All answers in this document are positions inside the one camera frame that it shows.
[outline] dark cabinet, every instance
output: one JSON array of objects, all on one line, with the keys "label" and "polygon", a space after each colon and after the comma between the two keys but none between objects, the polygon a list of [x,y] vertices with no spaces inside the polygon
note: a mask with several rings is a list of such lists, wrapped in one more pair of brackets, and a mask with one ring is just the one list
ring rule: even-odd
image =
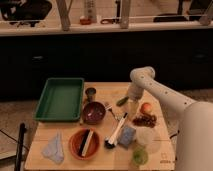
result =
[{"label": "dark cabinet", "polygon": [[212,29],[0,37],[0,98],[38,98],[49,77],[130,81],[153,66],[176,90],[213,87]]}]

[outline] towel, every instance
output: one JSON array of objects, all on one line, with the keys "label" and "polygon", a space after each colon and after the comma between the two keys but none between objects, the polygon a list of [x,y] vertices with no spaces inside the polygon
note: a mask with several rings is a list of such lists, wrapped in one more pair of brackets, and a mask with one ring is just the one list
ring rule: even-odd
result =
[{"label": "towel", "polygon": [[44,147],[42,155],[54,161],[56,164],[60,164],[64,160],[60,133],[57,133],[57,135]]}]

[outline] brown bowl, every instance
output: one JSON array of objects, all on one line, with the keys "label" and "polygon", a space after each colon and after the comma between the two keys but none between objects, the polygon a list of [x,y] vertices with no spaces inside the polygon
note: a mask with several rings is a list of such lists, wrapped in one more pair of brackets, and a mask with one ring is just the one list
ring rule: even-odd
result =
[{"label": "brown bowl", "polygon": [[100,123],[106,114],[106,109],[102,103],[90,102],[83,109],[82,118],[87,124]]},{"label": "brown bowl", "polygon": [[79,155],[80,146],[82,144],[85,133],[88,129],[81,129],[76,132],[69,140],[69,150],[71,154],[80,160],[89,160],[91,159],[99,149],[100,138],[97,132],[93,130],[93,135],[88,146],[88,150],[85,156]]}]

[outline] green plastic tray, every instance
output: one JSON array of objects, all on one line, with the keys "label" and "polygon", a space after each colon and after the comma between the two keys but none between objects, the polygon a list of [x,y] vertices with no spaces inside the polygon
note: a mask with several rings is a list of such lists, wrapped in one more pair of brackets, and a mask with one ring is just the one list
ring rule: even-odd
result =
[{"label": "green plastic tray", "polygon": [[83,88],[83,78],[49,78],[42,91],[35,120],[79,120]]}]

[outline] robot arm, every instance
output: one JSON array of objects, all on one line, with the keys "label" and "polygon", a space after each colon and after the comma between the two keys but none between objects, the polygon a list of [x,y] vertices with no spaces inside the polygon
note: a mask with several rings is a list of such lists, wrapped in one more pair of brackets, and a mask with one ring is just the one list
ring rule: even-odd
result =
[{"label": "robot arm", "polygon": [[154,81],[154,76],[152,67],[132,70],[128,97],[139,100],[145,89],[181,115],[175,171],[213,170],[213,104],[184,96]]},{"label": "robot arm", "polygon": [[138,96],[138,94],[146,89],[160,102],[178,114],[182,114],[185,108],[195,102],[195,100],[158,83],[153,79],[154,76],[155,71],[152,67],[132,70],[130,73],[132,84],[128,90],[128,96],[133,100],[139,99],[141,96]]}]

